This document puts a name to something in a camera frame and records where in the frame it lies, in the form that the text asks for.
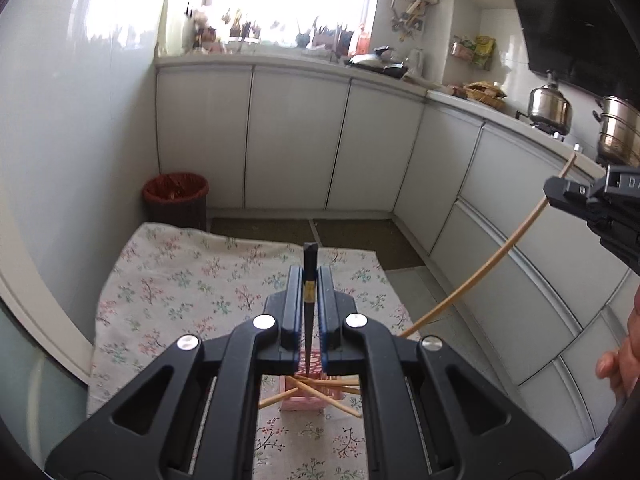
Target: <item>red trash bag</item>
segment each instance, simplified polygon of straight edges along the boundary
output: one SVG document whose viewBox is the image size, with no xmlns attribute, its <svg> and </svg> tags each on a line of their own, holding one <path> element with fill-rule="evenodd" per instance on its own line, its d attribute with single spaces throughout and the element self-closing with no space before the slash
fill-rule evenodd
<svg viewBox="0 0 640 480">
<path fill-rule="evenodd" d="M 149 220 L 176 227 L 207 230 L 209 183 L 194 173 L 167 173 L 142 188 Z"/>
</svg>

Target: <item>baseboard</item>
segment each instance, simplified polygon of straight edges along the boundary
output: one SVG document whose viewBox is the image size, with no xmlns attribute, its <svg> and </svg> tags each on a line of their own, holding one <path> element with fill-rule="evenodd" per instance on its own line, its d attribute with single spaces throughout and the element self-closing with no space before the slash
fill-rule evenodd
<svg viewBox="0 0 640 480">
<path fill-rule="evenodd" d="M 383 211 L 329 211 L 324 209 L 226 209 L 208 208 L 207 218 L 254 218 L 287 220 L 388 220 Z"/>
<path fill-rule="evenodd" d="M 396 215 L 392 216 L 392 220 L 398 230 L 407 239 L 411 247 L 413 247 L 415 252 L 418 253 L 418 256 L 420 256 L 420 259 L 424 262 L 424 265 L 427 267 L 431 275 L 436 279 L 436 285 L 442 290 L 442 297 L 434 299 L 436 301 L 442 301 L 446 296 L 453 292 L 453 286 L 446 278 L 444 273 L 440 270 L 440 268 L 434 263 L 433 260 L 431 260 L 427 251 L 420 245 L 418 238 L 416 238 L 414 234 L 409 231 L 409 228 L 404 224 L 404 222 Z M 471 314 L 470 310 L 463 301 L 457 301 L 452 306 L 458 311 L 460 317 L 468 326 L 471 335 L 478 342 L 478 346 L 481 348 L 482 352 L 484 352 L 484 355 L 489 361 L 489 364 L 494 369 L 495 374 L 498 376 L 500 384 L 504 388 L 504 391 L 513 402 L 524 409 L 524 401 L 522 400 L 517 387 L 515 386 L 515 384 L 513 384 L 513 381 L 511 381 L 506 368 L 500 360 L 500 356 L 495 351 L 495 348 L 491 344 L 491 342 L 487 339 L 484 331 L 482 330 L 482 327 L 476 321 L 476 318 L 473 316 L 473 314 Z"/>
</svg>

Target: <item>stainless steel pot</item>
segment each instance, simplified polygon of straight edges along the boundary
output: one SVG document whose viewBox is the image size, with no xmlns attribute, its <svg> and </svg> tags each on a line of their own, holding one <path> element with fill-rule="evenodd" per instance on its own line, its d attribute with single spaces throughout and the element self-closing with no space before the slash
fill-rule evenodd
<svg viewBox="0 0 640 480">
<path fill-rule="evenodd" d="M 548 126 L 543 128 L 546 131 L 553 130 L 563 136 L 569 133 L 574 113 L 569 101 L 558 90 L 558 83 L 551 73 L 546 85 L 529 94 L 527 114 L 535 125 Z"/>
<path fill-rule="evenodd" d="M 602 100 L 596 99 L 596 103 L 602 108 L 603 116 L 614 117 L 625 123 L 632 130 L 640 132 L 640 112 L 629 103 L 611 95 L 603 97 Z M 598 118 L 596 112 L 594 112 L 594 116 L 596 119 Z"/>
<path fill-rule="evenodd" d="M 602 115 L 598 139 L 598 162 L 640 168 L 640 133 L 619 118 Z"/>
</svg>

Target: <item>silver screw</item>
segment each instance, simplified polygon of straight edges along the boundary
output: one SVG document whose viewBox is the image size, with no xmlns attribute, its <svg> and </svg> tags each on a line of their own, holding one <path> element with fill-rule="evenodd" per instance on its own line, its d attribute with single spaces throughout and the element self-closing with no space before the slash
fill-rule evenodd
<svg viewBox="0 0 640 480">
<path fill-rule="evenodd" d="M 260 330 L 267 330 L 276 324 L 276 320 L 269 314 L 260 314 L 260 316 L 254 317 L 254 326 Z"/>
<path fill-rule="evenodd" d="M 187 334 L 178 339 L 176 344 L 180 350 L 193 350 L 199 342 L 200 340 L 196 336 Z"/>
<path fill-rule="evenodd" d="M 428 335 L 422 340 L 422 348 L 429 352 L 437 352 L 442 348 L 442 339 L 434 335 Z"/>
<path fill-rule="evenodd" d="M 349 314 L 345 321 L 351 328 L 360 328 L 367 324 L 367 316 L 364 316 L 364 314 Z"/>
</svg>

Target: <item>human hand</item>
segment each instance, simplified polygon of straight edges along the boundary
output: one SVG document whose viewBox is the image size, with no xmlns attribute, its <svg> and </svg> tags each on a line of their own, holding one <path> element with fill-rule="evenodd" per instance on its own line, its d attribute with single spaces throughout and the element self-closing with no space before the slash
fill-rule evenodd
<svg viewBox="0 0 640 480">
<path fill-rule="evenodd" d="M 640 286 L 627 321 L 628 337 L 616 352 L 605 352 L 596 364 L 599 379 L 609 378 L 616 400 L 631 395 L 640 376 Z"/>
</svg>

